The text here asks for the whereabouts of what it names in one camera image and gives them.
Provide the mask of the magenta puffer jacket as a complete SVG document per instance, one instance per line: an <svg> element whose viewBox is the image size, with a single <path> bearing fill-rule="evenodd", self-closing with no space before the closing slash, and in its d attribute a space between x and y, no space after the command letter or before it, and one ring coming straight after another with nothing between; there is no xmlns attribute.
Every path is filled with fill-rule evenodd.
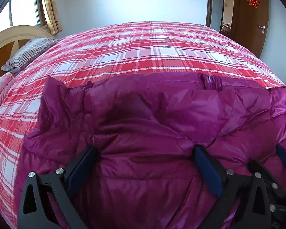
<svg viewBox="0 0 286 229"><path fill-rule="evenodd" d="M286 87L200 73L116 76L77 87L48 77L38 124L25 135L16 205L29 172L65 168L88 145L90 167L73 204L90 228L196 228L216 197L190 157L202 145L240 175L257 160L286 190Z"/></svg>

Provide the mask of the striped grey pillow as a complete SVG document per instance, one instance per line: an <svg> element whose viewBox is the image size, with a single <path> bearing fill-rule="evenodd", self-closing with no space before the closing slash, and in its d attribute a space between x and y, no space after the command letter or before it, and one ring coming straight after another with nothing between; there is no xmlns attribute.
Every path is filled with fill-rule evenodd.
<svg viewBox="0 0 286 229"><path fill-rule="evenodd" d="M0 68L16 74L58 42L56 38L36 37L29 40Z"/></svg>

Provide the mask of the cream wooden headboard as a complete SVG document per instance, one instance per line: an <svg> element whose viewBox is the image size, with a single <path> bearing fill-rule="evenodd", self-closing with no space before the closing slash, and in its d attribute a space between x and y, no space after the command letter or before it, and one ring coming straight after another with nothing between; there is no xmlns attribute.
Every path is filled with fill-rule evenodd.
<svg viewBox="0 0 286 229"><path fill-rule="evenodd" d="M1 67L22 46L35 37L54 38L49 32L30 25L19 25L0 32L0 77L4 75Z"/></svg>

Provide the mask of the brown wooden door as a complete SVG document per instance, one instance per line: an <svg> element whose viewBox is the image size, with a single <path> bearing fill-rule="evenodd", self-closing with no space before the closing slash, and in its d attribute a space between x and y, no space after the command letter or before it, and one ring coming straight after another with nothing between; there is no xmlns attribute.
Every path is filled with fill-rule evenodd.
<svg viewBox="0 0 286 229"><path fill-rule="evenodd" d="M266 40L269 21L269 0L259 0L257 7L249 6L247 0L234 0L234 11L231 25L231 39L247 48L257 58L261 56ZM265 26L261 33L258 26Z"/></svg>

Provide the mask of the red white plaid bedsheet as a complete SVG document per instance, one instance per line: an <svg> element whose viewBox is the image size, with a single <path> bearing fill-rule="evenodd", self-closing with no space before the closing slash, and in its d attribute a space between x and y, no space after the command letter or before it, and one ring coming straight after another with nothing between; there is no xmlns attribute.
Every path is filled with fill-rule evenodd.
<svg viewBox="0 0 286 229"><path fill-rule="evenodd" d="M48 76L73 87L119 74L201 72L241 78L265 88L279 77L247 48L217 31L177 22L130 22L64 37L15 80L0 105L0 214L11 228L14 184L23 138L37 122Z"/></svg>

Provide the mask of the red paper door decoration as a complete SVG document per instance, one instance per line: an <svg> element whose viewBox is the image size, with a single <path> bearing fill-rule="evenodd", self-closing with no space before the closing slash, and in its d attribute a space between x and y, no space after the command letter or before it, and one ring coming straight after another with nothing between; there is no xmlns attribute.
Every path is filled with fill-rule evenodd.
<svg viewBox="0 0 286 229"><path fill-rule="evenodd" d="M257 8L261 2L259 0L247 0L249 6Z"/></svg>

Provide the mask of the right yellow curtain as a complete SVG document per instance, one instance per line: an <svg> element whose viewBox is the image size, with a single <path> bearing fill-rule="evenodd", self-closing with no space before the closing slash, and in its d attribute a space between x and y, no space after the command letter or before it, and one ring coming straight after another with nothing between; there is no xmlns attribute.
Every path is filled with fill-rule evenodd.
<svg viewBox="0 0 286 229"><path fill-rule="evenodd" d="M56 35L63 31L58 9L55 0L42 0L45 20L49 31L52 35Z"/></svg>

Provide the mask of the window with frame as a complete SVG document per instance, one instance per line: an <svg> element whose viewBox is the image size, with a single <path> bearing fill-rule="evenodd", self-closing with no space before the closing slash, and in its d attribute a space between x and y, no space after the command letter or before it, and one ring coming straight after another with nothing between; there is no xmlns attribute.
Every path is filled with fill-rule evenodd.
<svg viewBox="0 0 286 229"><path fill-rule="evenodd" d="M42 0L9 0L0 13L0 32L18 25L47 26Z"/></svg>

